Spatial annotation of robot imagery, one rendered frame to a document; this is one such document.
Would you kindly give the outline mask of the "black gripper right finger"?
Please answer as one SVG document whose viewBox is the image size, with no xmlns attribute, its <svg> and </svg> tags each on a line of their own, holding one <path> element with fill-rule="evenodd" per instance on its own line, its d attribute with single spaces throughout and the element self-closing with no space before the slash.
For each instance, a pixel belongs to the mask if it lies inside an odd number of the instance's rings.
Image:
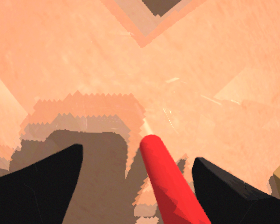
<svg viewBox="0 0 280 224">
<path fill-rule="evenodd" d="M 280 200 L 205 157 L 192 167 L 193 189 L 211 224 L 280 224 Z"/>
</svg>

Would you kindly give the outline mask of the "red peg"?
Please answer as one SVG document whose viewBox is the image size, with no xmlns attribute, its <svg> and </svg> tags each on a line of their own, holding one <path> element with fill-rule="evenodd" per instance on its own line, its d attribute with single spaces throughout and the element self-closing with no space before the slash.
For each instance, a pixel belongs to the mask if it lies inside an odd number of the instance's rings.
<svg viewBox="0 0 280 224">
<path fill-rule="evenodd" d="M 211 224 L 160 137 L 145 135 L 140 149 L 164 224 Z"/>
</svg>

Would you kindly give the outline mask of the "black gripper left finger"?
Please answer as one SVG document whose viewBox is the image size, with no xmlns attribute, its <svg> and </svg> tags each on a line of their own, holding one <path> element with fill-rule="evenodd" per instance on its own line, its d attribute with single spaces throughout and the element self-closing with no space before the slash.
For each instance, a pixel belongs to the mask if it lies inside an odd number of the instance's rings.
<svg viewBox="0 0 280 224">
<path fill-rule="evenodd" d="M 81 161 L 83 144 L 73 144 L 0 176 L 0 224 L 63 224 Z"/>
</svg>

